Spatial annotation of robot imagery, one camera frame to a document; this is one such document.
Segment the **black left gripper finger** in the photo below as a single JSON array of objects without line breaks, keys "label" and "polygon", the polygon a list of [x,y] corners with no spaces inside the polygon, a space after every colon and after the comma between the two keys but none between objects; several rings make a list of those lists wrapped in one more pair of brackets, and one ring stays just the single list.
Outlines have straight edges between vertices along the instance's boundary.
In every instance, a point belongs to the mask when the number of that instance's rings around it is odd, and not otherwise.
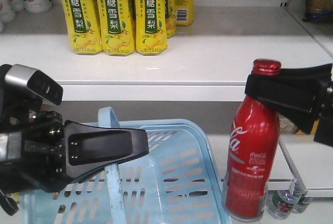
[{"label": "black left gripper finger", "polygon": [[135,128],[105,128],[66,121],[65,174],[85,182],[106,166],[122,164],[149,153],[147,133]]}]

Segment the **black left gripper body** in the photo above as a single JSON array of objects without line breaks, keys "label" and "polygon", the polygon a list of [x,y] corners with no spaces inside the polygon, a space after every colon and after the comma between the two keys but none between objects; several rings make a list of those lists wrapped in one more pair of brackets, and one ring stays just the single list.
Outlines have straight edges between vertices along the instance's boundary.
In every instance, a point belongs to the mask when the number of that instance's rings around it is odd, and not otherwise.
[{"label": "black left gripper body", "polygon": [[68,184],[62,116],[10,89],[4,77],[12,66],[1,65],[1,207],[9,215],[18,211],[11,193],[58,192]]}]

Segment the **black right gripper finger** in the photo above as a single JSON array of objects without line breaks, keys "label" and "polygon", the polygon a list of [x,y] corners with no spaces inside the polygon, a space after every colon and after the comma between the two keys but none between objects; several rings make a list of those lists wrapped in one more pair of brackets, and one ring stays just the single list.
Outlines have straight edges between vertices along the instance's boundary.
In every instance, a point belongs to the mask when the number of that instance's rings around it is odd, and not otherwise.
[{"label": "black right gripper finger", "polygon": [[279,76],[288,81],[328,81],[331,79],[332,63],[309,68],[281,69]]},{"label": "black right gripper finger", "polygon": [[314,122],[328,111],[328,76],[248,76],[245,93],[271,107],[309,134]]}]

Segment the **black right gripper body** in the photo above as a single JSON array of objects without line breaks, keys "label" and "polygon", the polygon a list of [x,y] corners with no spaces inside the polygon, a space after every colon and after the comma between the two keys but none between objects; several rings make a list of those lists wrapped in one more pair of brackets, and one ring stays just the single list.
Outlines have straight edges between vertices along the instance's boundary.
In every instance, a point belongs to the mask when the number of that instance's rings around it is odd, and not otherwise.
[{"label": "black right gripper body", "polygon": [[314,72],[319,83],[318,125],[314,141],[332,147],[332,80],[329,72]]}]

